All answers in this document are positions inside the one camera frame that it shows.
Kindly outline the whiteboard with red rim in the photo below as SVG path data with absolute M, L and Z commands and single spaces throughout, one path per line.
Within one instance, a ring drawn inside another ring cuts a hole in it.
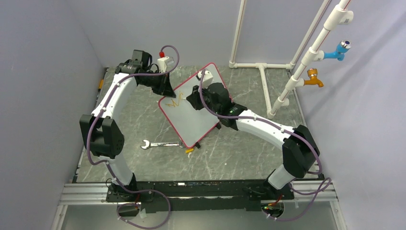
M 158 101 L 162 113 L 184 146 L 188 148 L 194 147 L 195 143 L 201 141 L 219 122 L 218 118 L 206 109 L 194 110 L 187 100 L 180 98 L 182 95 L 189 96 L 193 86 L 199 85 L 197 79 L 199 71 L 201 70 L 192 74 L 174 89 L 176 98 L 163 97 Z

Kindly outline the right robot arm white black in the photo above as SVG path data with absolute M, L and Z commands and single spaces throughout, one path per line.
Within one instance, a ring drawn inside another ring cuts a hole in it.
M 277 198 L 292 180 L 304 178 L 319 160 L 319 149 L 306 126 L 285 126 L 257 115 L 233 102 L 221 83 L 207 88 L 195 85 L 186 100 L 195 110 L 206 109 L 222 125 L 255 135 L 282 151 L 282 164 L 264 182 L 264 194 L 270 199 Z

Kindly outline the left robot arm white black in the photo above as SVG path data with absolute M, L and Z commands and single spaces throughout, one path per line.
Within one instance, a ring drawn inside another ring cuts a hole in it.
M 79 120 L 89 163 L 107 167 L 112 187 L 119 188 L 118 194 L 125 201 L 134 200 L 138 188 L 135 174 L 121 154 L 125 141 L 118 126 L 121 110 L 140 85 L 151 88 L 157 95 L 175 98 L 169 76 L 179 60 L 179 56 L 175 59 L 166 56 L 162 49 L 153 63 L 151 54 L 135 49 L 130 59 L 115 68 L 113 81 L 101 102 L 91 114 L 82 115 Z

